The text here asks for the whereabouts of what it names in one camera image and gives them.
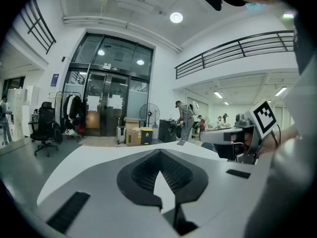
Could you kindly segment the person's black clothing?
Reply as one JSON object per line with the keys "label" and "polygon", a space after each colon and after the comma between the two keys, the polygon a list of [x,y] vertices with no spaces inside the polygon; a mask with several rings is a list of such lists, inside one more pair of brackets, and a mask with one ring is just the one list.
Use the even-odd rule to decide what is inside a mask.
{"label": "person's black clothing", "polygon": [[293,50],[298,66],[299,75],[301,75],[317,50],[312,35],[305,25],[305,18],[299,11],[296,11],[294,17]]}

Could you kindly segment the black bin with yellow lid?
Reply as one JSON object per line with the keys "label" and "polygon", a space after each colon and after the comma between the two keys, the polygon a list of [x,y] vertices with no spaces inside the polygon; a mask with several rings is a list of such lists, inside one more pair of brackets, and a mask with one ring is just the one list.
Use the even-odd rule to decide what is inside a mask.
{"label": "black bin with yellow lid", "polygon": [[141,127],[141,145],[152,144],[153,131],[152,127]]}

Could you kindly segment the person's right forearm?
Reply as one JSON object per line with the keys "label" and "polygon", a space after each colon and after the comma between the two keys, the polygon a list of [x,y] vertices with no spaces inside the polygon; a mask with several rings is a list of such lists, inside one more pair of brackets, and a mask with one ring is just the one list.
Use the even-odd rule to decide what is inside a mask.
{"label": "person's right forearm", "polygon": [[262,143],[261,148],[258,151],[257,157],[259,158],[261,155],[266,153],[273,153],[276,151],[278,146],[276,145],[276,141],[279,143],[279,146],[281,146],[283,143],[288,141],[289,139],[296,138],[299,135],[299,132],[295,125],[288,127],[285,130],[282,130],[276,138],[273,137],[272,134],[268,134]]}

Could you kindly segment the glass entrance door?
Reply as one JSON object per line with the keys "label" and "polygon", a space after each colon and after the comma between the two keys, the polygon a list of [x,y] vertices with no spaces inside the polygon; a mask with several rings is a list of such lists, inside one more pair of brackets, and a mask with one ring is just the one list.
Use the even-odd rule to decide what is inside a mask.
{"label": "glass entrance door", "polygon": [[[148,103],[153,50],[119,37],[86,33],[70,59],[62,91],[79,92],[85,104],[86,136],[116,136],[118,118],[138,119]],[[120,95],[122,110],[107,106]],[[99,96],[98,111],[88,111],[87,97]]]}

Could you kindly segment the black office chair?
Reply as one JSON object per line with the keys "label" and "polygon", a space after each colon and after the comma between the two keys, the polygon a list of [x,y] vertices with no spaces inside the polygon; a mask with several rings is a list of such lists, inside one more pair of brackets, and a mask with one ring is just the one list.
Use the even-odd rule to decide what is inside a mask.
{"label": "black office chair", "polygon": [[38,121],[29,122],[32,127],[30,138],[32,141],[39,141],[41,144],[37,146],[34,156],[42,149],[47,152],[47,157],[50,156],[49,148],[58,150],[58,146],[52,144],[54,140],[54,124],[55,124],[55,111],[51,102],[43,102],[38,109]]}

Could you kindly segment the light blue face mask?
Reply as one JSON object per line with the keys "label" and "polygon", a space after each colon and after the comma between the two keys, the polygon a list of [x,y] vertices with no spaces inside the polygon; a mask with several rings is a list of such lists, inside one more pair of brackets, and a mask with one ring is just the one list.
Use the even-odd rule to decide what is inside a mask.
{"label": "light blue face mask", "polygon": [[265,8],[265,4],[256,2],[247,2],[245,6],[247,10],[261,10]]}

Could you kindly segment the silver suitcase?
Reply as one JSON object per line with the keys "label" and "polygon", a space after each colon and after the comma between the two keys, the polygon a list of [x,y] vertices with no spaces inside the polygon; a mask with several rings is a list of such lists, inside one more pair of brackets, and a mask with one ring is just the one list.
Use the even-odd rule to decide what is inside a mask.
{"label": "silver suitcase", "polygon": [[126,143],[126,128],[120,123],[120,118],[118,118],[118,125],[116,127],[117,144]]}

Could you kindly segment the clothes rack with dark clothes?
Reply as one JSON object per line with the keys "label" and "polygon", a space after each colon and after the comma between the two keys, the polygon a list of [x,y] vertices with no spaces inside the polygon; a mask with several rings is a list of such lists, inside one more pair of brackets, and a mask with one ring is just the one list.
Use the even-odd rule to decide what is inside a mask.
{"label": "clothes rack with dark clothes", "polygon": [[63,138],[74,138],[78,143],[84,137],[86,126],[85,104],[79,92],[59,91],[54,98],[55,121]]}

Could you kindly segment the black standing fan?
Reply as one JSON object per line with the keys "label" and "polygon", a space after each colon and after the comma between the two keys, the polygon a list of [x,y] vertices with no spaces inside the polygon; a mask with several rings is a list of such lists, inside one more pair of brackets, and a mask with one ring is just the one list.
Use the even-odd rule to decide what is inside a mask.
{"label": "black standing fan", "polygon": [[143,126],[150,127],[151,125],[157,125],[157,121],[160,117],[159,108],[152,103],[142,105],[139,110],[140,119],[143,122]]}

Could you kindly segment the short black balcony railing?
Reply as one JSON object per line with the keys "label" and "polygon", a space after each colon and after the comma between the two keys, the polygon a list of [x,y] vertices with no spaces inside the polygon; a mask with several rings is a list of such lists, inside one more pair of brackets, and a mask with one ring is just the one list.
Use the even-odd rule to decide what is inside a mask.
{"label": "short black balcony railing", "polygon": [[26,2],[19,15],[27,27],[27,34],[37,40],[47,55],[52,46],[56,43],[56,39],[40,11],[37,0],[29,0]]}

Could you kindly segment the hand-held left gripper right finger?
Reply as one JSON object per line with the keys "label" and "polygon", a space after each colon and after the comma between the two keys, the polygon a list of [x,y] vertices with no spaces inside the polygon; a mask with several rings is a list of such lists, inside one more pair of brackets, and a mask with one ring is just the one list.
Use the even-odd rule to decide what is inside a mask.
{"label": "hand-held left gripper right finger", "polygon": [[248,218],[258,202],[268,177],[271,154],[264,154],[256,165],[221,159],[217,153],[196,148],[188,153],[180,149],[163,150],[181,164],[203,169],[208,185],[196,201],[178,208],[187,236],[243,236]]}

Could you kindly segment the white storage cabinets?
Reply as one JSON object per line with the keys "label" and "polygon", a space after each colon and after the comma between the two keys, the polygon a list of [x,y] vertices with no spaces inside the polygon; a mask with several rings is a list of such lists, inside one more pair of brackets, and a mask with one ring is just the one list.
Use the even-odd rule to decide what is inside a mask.
{"label": "white storage cabinets", "polygon": [[13,141],[29,137],[32,133],[32,114],[38,108],[39,87],[29,85],[23,89],[9,89],[7,110],[12,111],[7,115],[9,129]]}

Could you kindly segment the black cabinet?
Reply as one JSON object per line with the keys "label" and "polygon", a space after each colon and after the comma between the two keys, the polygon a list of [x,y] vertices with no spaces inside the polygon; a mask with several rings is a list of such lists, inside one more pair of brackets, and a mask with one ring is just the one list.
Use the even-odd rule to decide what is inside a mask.
{"label": "black cabinet", "polygon": [[176,140],[176,121],[174,120],[159,120],[158,139],[163,143],[169,143]]}

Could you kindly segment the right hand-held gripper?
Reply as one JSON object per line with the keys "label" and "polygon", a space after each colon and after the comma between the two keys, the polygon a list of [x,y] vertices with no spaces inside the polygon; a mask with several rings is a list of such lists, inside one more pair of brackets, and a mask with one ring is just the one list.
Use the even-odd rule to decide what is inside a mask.
{"label": "right hand-held gripper", "polygon": [[214,143],[213,147],[220,158],[232,162],[255,164],[265,137],[271,134],[276,126],[277,120],[271,106],[264,99],[245,113],[238,114],[233,128],[203,131],[200,134],[200,140]]}

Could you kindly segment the long black balcony railing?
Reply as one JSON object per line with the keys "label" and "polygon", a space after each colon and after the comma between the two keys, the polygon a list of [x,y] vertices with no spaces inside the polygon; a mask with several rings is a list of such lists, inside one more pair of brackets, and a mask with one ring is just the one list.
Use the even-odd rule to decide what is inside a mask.
{"label": "long black balcony railing", "polygon": [[176,79],[232,60],[293,52],[293,30],[279,30],[238,38],[208,49],[175,67]]}

